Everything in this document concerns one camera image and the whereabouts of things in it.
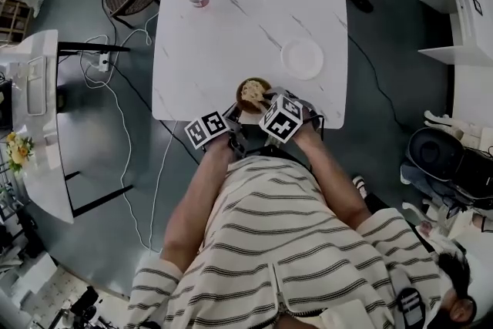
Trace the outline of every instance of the marble tabletop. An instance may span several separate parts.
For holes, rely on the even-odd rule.
[[[314,40],[324,67],[301,81],[283,70],[280,50]],[[161,0],[154,50],[153,116],[190,121],[225,111],[245,79],[260,77],[313,103],[325,126],[344,124],[347,88],[346,0]],[[242,123],[258,123],[245,116]]]
[[[32,137],[33,156],[21,172],[29,198],[47,213],[73,223],[69,192],[60,156],[56,119],[56,70],[58,31],[48,30],[29,36],[16,47],[0,49],[0,63],[10,63],[12,78],[12,124],[20,136]],[[46,58],[46,113],[27,113],[27,65],[32,59]]]

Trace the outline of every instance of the white striped shirt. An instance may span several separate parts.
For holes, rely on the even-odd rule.
[[[354,231],[327,207],[304,167],[249,157],[230,165],[188,270],[151,258],[137,272],[126,329],[143,322],[271,327],[280,302],[294,316],[356,306],[355,315],[359,308],[375,328],[388,329],[396,306],[388,271],[395,267],[419,290],[427,314],[435,312],[438,268],[399,212],[381,210]]]

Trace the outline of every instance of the gray floor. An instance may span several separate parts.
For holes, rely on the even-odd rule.
[[[417,49],[451,42],[448,17],[417,0],[371,1],[375,11],[370,15],[348,3],[349,32],[375,64],[382,88],[393,98],[399,119],[418,128],[426,109],[438,114],[445,111],[447,68],[418,54]],[[157,6],[151,5],[129,20],[142,27],[157,11]],[[116,25],[121,42],[130,31],[118,22]],[[156,23],[149,27],[155,32]],[[66,41],[84,41],[100,34],[113,39],[101,0],[45,0],[31,32],[44,29],[58,29],[60,39]],[[150,103],[153,46],[145,45],[142,33],[135,34],[127,45],[132,52],[121,55],[119,67]],[[344,127],[326,131],[327,147],[349,174],[363,174],[371,189],[387,203],[397,206],[402,200],[417,202],[418,192],[399,181],[407,136],[394,123],[388,103],[377,91],[370,66],[352,43],[347,84]],[[59,66],[59,85],[68,92],[68,111],[59,115],[65,172],[82,172],[68,182],[72,202],[78,207],[120,187],[128,143],[113,96],[107,89],[86,88],[76,57]],[[147,244],[156,176],[169,134],[118,75],[111,87],[119,96],[132,137],[132,160],[125,183],[135,186],[128,197]],[[177,130],[184,138],[181,126]],[[299,154],[292,146],[288,149]],[[181,145],[173,142],[157,197],[155,250],[160,249],[169,215],[195,168]],[[122,197],[78,217],[73,225],[49,216],[35,205],[31,205],[30,211],[49,253],[58,262],[99,286],[129,294],[133,272],[147,252],[139,243],[129,207]]]

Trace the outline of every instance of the power strip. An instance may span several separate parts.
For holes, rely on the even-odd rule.
[[[104,52],[99,55],[99,66],[98,70],[100,72],[106,73],[109,70],[109,52]]]

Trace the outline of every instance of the white desk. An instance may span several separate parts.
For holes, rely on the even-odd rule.
[[[450,14],[454,45],[421,53],[455,65],[453,117],[493,127],[493,0],[421,0]]]
[[[54,217],[73,223],[69,193],[60,156],[56,122],[56,69],[58,31],[48,30],[29,36],[16,47],[0,50],[0,62],[27,62],[46,57],[46,113],[28,116],[26,73],[12,70],[12,124],[21,136],[30,136],[35,144],[34,155],[22,171],[29,198]]]
[[[324,67],[312,80],[283,71],[280,48],[293,37],[313,39]],[[225,111],[238,85],[261,77],[313,103],[325,126],[344,124],[347,85],[346,0],[161,0],[153,73],[156,119],[190,121]],[[243,114],[242,123],[258,118]]]

